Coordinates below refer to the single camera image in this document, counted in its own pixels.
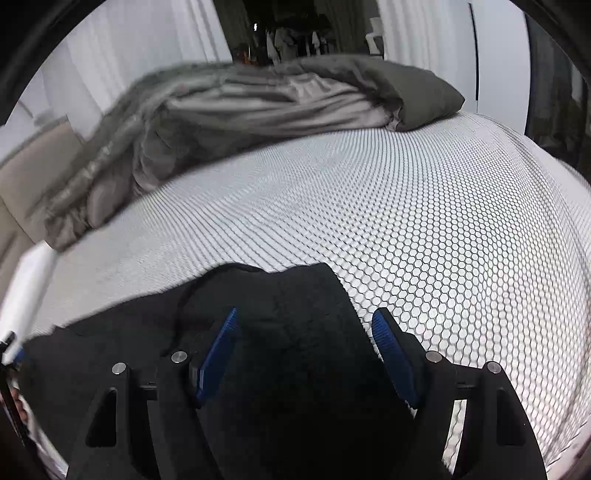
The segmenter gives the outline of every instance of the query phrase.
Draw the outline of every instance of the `beige headboard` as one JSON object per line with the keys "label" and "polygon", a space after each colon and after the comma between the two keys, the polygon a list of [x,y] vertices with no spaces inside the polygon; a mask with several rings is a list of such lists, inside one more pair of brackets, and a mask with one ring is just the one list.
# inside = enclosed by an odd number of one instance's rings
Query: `beige headboard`
{"label": "beige headboard", "polygon": [[67,121],[48,126],[0,166],[0,301],[18,259],[45,237],[44,198],[81,143]]}

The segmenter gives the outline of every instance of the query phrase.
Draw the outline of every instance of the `crumpled blanket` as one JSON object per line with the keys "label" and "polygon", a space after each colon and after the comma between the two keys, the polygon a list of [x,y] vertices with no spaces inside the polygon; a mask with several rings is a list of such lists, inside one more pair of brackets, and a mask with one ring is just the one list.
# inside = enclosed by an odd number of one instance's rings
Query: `crumpled blanket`
{"label": "crumpled blanket", "polygon": [[148,75],[120,98],[52,189],[47,243],[63,251],[191,167],[310,134],[408,131],[463,101],[432,72],[366,56],[267,68],[185,65]]}

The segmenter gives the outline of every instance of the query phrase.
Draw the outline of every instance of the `bed sheet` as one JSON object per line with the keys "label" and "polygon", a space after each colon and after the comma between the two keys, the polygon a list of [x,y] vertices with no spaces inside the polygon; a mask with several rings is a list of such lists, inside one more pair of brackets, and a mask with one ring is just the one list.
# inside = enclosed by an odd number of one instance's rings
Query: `bed sheet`
{"label": "bed sheet", "polygon": [[584,180],[481,116],[316,135],[189,172],[92,232],[59,258],[33,335],[224,262],[326,262],[368,335],[387,306],[426,349],[499,362],[549,465],[589,414],[590,226]]}

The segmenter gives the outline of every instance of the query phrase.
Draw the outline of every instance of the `black cloth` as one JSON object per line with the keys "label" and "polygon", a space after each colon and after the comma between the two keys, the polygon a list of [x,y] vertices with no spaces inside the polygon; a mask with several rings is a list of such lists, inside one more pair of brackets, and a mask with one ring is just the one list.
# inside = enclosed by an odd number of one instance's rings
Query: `black cloth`
{"label": "black cloth", "polygon": [[56,328],[25,344],[22,394],[69,460],[113,364],[142,369],[190,352],[233,307],[242,337],[217,396],[199,411],[224,477],[388,477],[412,418],[324,264],[282,273],[224,265]]}

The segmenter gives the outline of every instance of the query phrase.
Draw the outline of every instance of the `bed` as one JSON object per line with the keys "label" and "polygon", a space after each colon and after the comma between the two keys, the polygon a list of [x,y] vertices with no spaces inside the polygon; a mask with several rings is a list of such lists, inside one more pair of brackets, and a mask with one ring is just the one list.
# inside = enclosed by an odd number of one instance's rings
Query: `bed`
{"label": "bed", "polygon": [[[184,174],[61,254],[31,335],[225,262],[326,262],[368,335],[387,306],[426,349],[499,362],[549,466],[589,413],[590,200],[570,167],[463,112],[286,141]],[[462,422],[457,402],[450,466]]]}

